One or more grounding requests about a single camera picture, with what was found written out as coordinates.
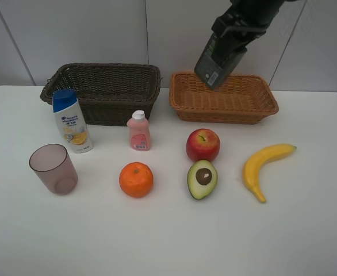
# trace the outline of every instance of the avocado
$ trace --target avocado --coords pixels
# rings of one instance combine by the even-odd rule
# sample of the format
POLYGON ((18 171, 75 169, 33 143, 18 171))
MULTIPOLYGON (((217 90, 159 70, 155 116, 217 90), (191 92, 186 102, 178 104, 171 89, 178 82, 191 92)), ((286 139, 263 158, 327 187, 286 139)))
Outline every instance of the avocado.
POLYGON ((187 172, 187 186, 196 200, 208 196, 217 185, 217 171, 207 160, 193 164, 187 172))

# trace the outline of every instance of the translucent pink cup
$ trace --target translucent pink cup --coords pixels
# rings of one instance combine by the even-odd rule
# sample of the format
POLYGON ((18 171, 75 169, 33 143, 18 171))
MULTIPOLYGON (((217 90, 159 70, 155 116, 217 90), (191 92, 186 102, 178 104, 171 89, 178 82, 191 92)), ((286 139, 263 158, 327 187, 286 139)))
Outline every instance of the translucent pink cup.
POLYGON ((50 144, 37 149, 29 158, 29 166, 51 193, 68 194, 78 183, 78 175, 62 145, 50 144))

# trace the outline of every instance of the yellow banana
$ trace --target yellow banana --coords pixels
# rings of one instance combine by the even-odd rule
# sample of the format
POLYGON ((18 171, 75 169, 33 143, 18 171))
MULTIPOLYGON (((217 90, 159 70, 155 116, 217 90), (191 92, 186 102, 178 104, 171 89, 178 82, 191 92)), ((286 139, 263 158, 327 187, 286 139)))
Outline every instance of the yellow banana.
POLYGON ((259 170, 261 167, 266 163, 287 157, 295 150, 296 147, 289 144, 271 145, 254 153, 246 161, 243 169, 243 182, 245 187, 255 195, 259 202, 266 202, 266 198, 259 187, 259 170))

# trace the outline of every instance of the apple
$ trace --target apple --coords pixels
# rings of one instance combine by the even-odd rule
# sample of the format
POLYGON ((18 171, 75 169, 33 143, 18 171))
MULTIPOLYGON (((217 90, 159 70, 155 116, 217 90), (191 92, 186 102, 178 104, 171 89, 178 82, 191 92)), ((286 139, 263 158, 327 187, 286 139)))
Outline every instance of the apple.
POLYGON ((220 138, 212 130, 200 128, 193 131, 186 142, 186 154, 197 162, 213 161, 220 152, 220 138))

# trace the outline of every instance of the pink bottle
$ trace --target pink bottle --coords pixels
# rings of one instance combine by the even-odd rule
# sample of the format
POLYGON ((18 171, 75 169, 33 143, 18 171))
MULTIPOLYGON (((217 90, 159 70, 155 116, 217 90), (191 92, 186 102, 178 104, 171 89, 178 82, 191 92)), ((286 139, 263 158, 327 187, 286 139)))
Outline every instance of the pink bottle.
POLYGON ((144 111, 137 110, 128 121, 130 146, 137 151, 148 151, 151 147, 151 135, 144 111))

